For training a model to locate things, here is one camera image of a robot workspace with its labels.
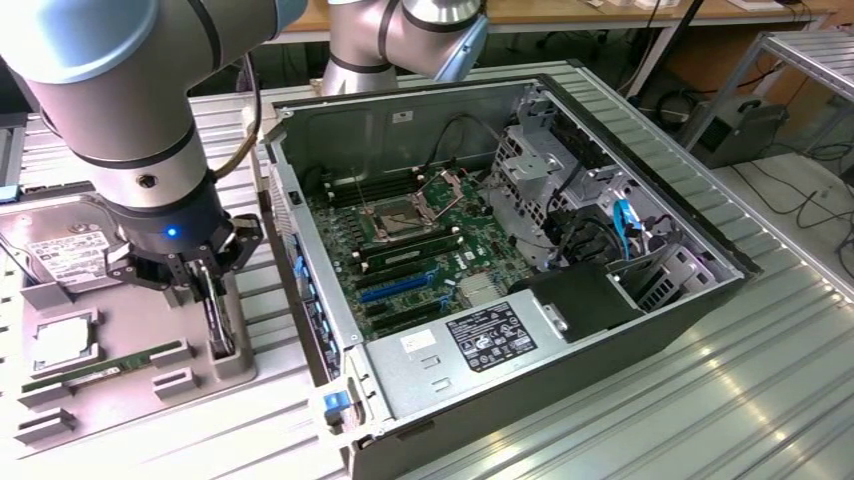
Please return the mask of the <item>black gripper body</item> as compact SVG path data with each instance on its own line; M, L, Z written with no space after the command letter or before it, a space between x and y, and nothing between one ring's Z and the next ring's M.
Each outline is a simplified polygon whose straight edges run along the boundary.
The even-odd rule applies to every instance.
M202 180L176 202L152 208L130 208L103 201L129 244L142 257L166 257L218 247L233 231L212 180Z

